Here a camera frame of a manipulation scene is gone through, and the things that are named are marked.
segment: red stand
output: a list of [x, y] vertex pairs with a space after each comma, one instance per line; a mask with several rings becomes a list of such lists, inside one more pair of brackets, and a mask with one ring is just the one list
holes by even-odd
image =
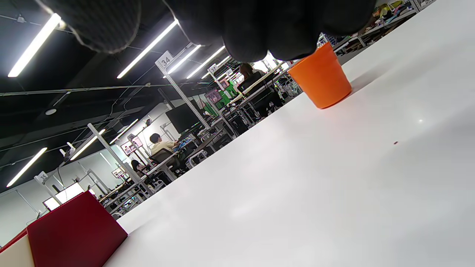
[[100, 267], [127, 233], [87, 191], [27, 227], [35, 267]]

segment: monitor screen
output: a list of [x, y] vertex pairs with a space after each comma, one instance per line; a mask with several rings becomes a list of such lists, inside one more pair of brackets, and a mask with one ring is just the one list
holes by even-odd
[[[196, 104], [196, 101], [190, 101], [196, 109], [200, 110]], [[175, 129], [178, 133], [182, 133], [191, 128], [196, 123], [200, 122], [198, 117], [193, 113], [186, 103], [167, 111], [165, 114], [173, 126], [175, 126]]]
[[221, 99], [223, 99], [223, 97], [219, 94], [217, 89], [207, 92], [205, 94], [205, 97], [209, 101], [213, 102], [214, 104], [216, 104], [217, 102], [221, 101]]
[[127, 155], [127, 156], [132, 154], [136, 150], [136, 148], [139, 148], [139, 147], [143, 146], [143, 144], [140, 141], [140, 138], [138, 136], [134, 137], [132, 139], [132, 142], [127, 141], [127, 142], [125, 142], [124, 144], [122, 144], [120, 146], [122, 148], [123, 152], [125, 153], [125, 155]]
[[[59, 192], [55, 196], [61, 201], [61, 204], [66, 203], [68, 200], [84, 192], [84, 189], [79, 185], [79, 183], [73, 183], [63, 191]], [[43, 202], [43, 204], [49, 209], [54, 210], [59, 207], [59, 203], [54, 198], [49, 198]]]

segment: person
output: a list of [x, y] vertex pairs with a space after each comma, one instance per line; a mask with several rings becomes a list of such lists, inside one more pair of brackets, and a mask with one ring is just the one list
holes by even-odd
[[[248, 63], [242, 63], [239, 66], [239, 71], [244, 76], [244, 81], [241, 84], [247, 83], [247, 86], [251, 86], [255, 81], [265, 75], [262, 70], [253, 69], [252, 66]], [[246, 96], [252, 95], [259, 88], [264, 86], [264, 84], [265, 81], [257, 86], [254, 86], [254, 88], [252, 88], [251, 91], [246, 94]], [[257, 113], [259, 113], [259, 116], [261, 118], [267, 117], [267, 108], [270, 107], [270, 103], [272, 103], [276, 108], [280, 108], [283, 106], [279, 94], [270, 89], [264, 90], [262, 93], [260, 93], [259, 95], [254, 97], [254, 99], [251, 100], [252, 106], [257, 111]]]
[[154, 133], [150, 136], [150, 142], [153, 143], [152, 147], [150, 148], [152, 155], [160, 151], [162, 148], [173, 153], [173, 148], [178, 145], [178, 142], [164, 141], [158, 133]]
[[132, 165], [133, 171], [136, 172], [140, 177], [145, 175], [145, 173], [142, 171], [145, 166], [140, 164], [138, 160], [132, 160], [130, 161], [130, 164]]

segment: orange cup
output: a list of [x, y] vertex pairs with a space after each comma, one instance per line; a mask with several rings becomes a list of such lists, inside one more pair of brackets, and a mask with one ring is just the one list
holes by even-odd
[[330, 43], [300, 60], [289, 74], [318, 108], [330, 107], [352, 92]]

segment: man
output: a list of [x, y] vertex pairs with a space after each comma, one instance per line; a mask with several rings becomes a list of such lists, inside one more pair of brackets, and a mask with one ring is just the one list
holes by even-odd
[[177, 142], [164, 141], [158, 133], [150, 136], [150, 142], [153, 143], [151, 147], [152, 155], [164, 148], [173, 153], [173, 148], [178, 145]]

